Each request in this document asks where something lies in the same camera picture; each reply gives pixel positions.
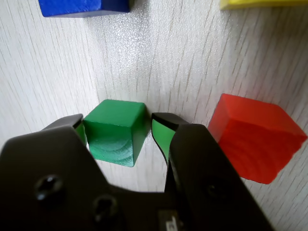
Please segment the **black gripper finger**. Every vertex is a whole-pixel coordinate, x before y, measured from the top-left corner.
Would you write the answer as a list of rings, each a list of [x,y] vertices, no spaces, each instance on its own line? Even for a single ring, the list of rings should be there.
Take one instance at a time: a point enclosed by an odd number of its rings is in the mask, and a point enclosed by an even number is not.
[[[171,131],[167,160],[187,231],[270,231],[272,226],[238,173],[201,124],[172,113],[152,113]]]
[[[3,231],[142,231],[72,125],[8,140],[0,154]]]

